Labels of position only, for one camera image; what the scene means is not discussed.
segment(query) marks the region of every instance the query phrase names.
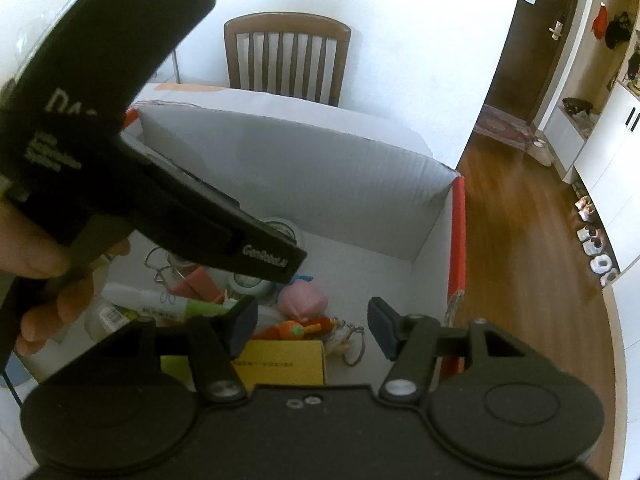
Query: human hand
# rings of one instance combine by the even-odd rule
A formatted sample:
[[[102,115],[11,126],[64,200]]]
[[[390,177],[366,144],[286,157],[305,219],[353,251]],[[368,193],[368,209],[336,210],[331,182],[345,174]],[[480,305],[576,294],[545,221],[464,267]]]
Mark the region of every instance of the human hand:
[[[108,252],[124,256],[129,250],[129,241],[125,239]],[[46,279],[61,276],[69,265],[64,247],[7,200],[0,200],[0,270],[25,278]],[[22,316],[15,351],[21,355],[36,353],[63,326],[78,319],[93,295],[94,282],[89,276],[67,285],[55,302],[33,307]]]

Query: black cable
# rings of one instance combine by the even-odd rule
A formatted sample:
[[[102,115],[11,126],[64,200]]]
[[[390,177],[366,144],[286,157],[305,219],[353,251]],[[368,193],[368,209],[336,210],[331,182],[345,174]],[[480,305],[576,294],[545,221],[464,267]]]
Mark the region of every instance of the black cable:
[[[15,391],[15,388],[11,384],[11,381],[9,380],[9,377],[6,374],[6,372],[2,372],[2,378],[4,379],[4,382],[6,383],[6,385],[9,387],[9,391],[11,392],[12,396],[14,396],[15,403],[18,406],[22,407],[22,401],[20,400],[20,397],[18,396],[18,392]]]

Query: rug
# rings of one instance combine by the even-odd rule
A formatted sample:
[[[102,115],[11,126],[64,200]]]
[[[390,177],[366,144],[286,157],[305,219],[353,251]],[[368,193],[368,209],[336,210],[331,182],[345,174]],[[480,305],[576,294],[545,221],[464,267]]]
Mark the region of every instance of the rug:
[[[529,125],[508,113],[482,105],[474,132],[525,151],[535,139]]]

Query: chair backrest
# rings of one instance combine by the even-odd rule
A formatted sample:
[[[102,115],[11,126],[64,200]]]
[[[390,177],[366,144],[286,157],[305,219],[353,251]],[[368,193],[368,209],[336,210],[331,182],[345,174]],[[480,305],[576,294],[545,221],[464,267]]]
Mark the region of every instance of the chair backrest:
[[[342,88],[342,78],[344,67],[347,61],[347,51],[351,38],[351,29],[344,23],[332,20],[325,16],[315,14],[305,14],[304,12],[258,12],[234,18],[225,23],[225,48],[226,63],[229,70],[229,83],[231,88],[241,87],[240,59],[238,47],[238,35],[248,34],[248,89],[255,90],[255,44],[256,35],[262,36],[262,91],[268,91],[270,73],[270,37],[277,34],[278,44],[275,56],[275,92],[282,95],[293,96],[296,92],[296,77],[300,73],[298,64],[302,62],[302,98],[320,102],[322,93],[322,83],[324,82],[324,72],[326,65],[327,41],[335,40],[335,56],[332,77],[329,87],[328,104],[337,106],[340,99],[340,89]],[[285,49],[285,34],[292,34],[291,49]],[[306,36],[306,47],[302,60],[298,53],[298,43],[300,36]],[[322,38],[320,53],[318,57],[318,72],[315,78],[315,92],[311,92],[309,97],[309,80],[311,76],[311,58],[313,49],[313,38]],[[289,80],[283,85],[283,65],[284,59],[290,57]]]

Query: screw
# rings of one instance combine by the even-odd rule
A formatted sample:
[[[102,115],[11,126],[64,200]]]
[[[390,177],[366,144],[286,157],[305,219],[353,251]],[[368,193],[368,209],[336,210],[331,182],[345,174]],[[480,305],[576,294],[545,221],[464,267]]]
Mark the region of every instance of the screw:
[[[305,407],[305,403],[300,399],[289,399],[287,401],[287,407],[291,408],[292,410],[301,410]]]
[[[222,397],[228,399],[229,397],[235,397],[242,390],[235,381],[216,381],[209,387],[209,392],[215,397]]]
[[[406,397],[414,394],[418,390],[418,386],[407,379],[394,379],[385,383],[385,390],[394,397]]]
[[[317,406],[318,404],[322,404],[322,397],[317,395],[309,395],[305,397],[305,402],[309,406]]]

